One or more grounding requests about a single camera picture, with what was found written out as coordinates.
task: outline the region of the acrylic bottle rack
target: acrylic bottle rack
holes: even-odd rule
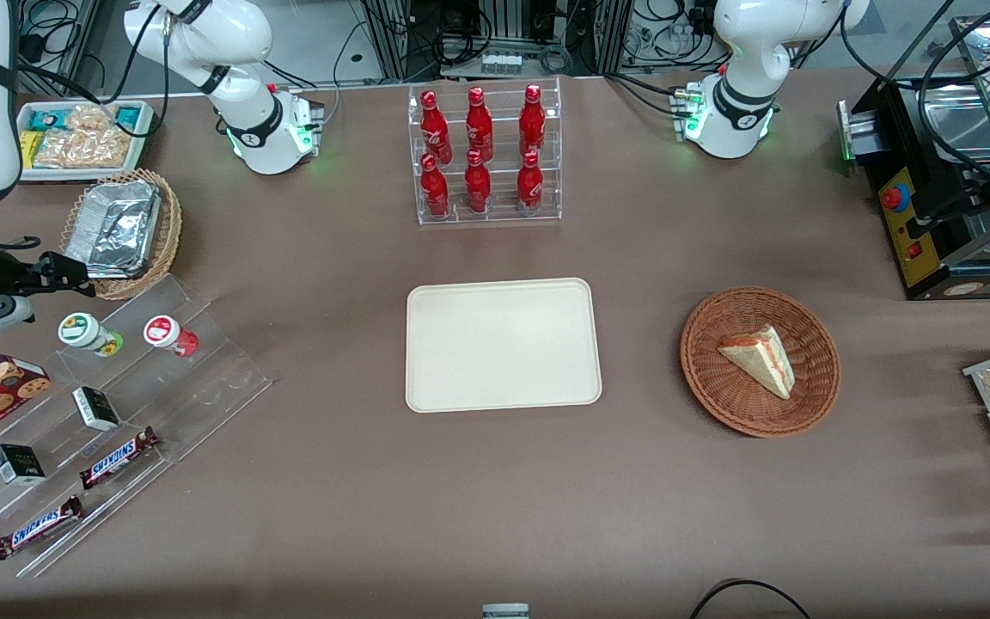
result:
[[[89,536],[158,475],[185,458],[235,413],[270,387],[247,353],[225,336],[205,312],[208,302],[174,275],[119,307],[102,320],[118,330],[125,345],[112,357],[65,348],[42,362],[52,387],[0,423],[0,443],[28,445],[46,479],[18,487],[0,477],[0,536],[10,536],[78,494],[85,518],[52,530],[1,561],[17,576],[36,576]],[[144,324],[168,314],[192,330],[199,345],[177,357],[143,340]],[[71,392],[79,385],[106,392],[121,424],[113,432],[83,425]],[[88,469],[152,426],[162,441],[133,459],[113,477],[83,490],[80,471]]]
[[[537,215],[525,217],[518,211],[518,171],[522,168],[522,153],[518,149],[518,117],[525,103],[526,86],[537,83],[541,87],[541,106],[545,108],[545,146],[538,153],[538,168],[545,175],[541,187],[541,206]],[[560,100],[560,81],[557,78],[514,79],[514,81],[483,82],[484,99],[492,113],[492,126],[495,131],[495,157],[487,162],[492,177],[492,203],[487,213],[476,215],[468,208],[468,192],[464,185],[464,172],[468,169],[468,135],[465,133],[464,119],[468,116],[468,85],[465,83],[442,82],[428,86],[412,86],[408,99],[407,129],[412,146],[412,175],[415,177],[415,204],[420,224],[483,224],[487,222],[529,223],[538,220],[561,219],[563,216],[563,193],[561,169],[563,114]],[[449,122],[449,142],[453,149],[453,160],[441,168],[449,184],[449,216],[435,219],[425,206],[423,185],[420,177],[423,169],[419,158],[425,153],[423,141],[423,107],[419,105],[419,95],[424,90],[433,90],[437,95],[437,106]]]

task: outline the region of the red coca-cola bottle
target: red coca-cola bottle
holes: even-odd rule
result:
[[[522,156],[522,169],[518,171],[518,211],[533,217],[541,209],[541,184],[545,181],[537,168],[537,151],[530,149]]]
[[[464,184],[468,187],[468,208],[476,215],[487,212],[492,198],[492,176],[484,165],[483,154],[472,149],[468,152],[468,169],[464,172]]]
[[[530,149],[541,152],[545,146],[545,108],[541,106],[541,87],[535,83],[526,86],[526,105],[518,117],[518,133],[522,156]]]
[[[419,96],[423,103],[423,141],[427,151],[437,157],[437,163],[448,165],[453,161],[453,148],[449,145],[449,123],[445,114],[437,109],[437,95],[426,90]]]
[[[423,195],[430,217],[435,219],[445,219],[449,216],[449,185],[445,184],[445,177],[437,169],[437,160],[430,153],[423,153],[421,158],[423,164],[423,176],[419,183],[423,185]]]
[[[478,150],[484,161],[491,161],[495,157],[495,131],[492,113],[484,103],[484,90],[479,86],[468,88],[468,117],[464,126],[468,130],[468,148]]]

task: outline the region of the robotic arm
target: robotic arm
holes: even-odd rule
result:
[[[17,146],[15,84],[17,20],[13,0],[0,0],[0,200],[21,175]],[[232,65],[264,60],[270,54],[270,24],[244,0],[143,0],[125,12],[130,40],[138,51],[184,76],[208,95],[228,123],[235,152],[249,168],[277,174],[318,152],[322,108],[292,94],[276,94],[252,68]],[[20,262],[0,246],[0,329],[33,320],[28,295],[74,290],[93,297],[85,264],[52,252],[38,262]]]
[[[156,5],[160,10],[149,21]],[[318,154],[317,119],[306,99],[275,93],[250,65],[270,55],[272,32],[262,10],[245,0],[142,0],[125,12],[138,50],[208,95],[228,125],[235,153],[254,172],[279,174]]]
[[[679,100],[692,114],[684,137],[712,156],[746,156],[765,136],[789,75],[785,43],[820,38],[840,15],[856,27],[868,8],[869,0],[719,0],[712,25],[732,56],[723,75],[687,86]]]

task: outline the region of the aluminum foil container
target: aluminum foil container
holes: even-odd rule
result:
[[[64,254],[92,279],[135,279],[148,271],[162,190],[148,181],[91,187]]]

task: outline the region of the small black box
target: small black box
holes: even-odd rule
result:
[[[45,477],[32,447],[7,443],[0,445],[0,475],[16,486],[36,486]]]
[[[80,387],[71,392],[71,396],[75,397],[75,408],[78,408],[87,427],[102,432],[117,430],[121,420],[117,419],[117,411],[113,410],[105,393],[91,387]]]

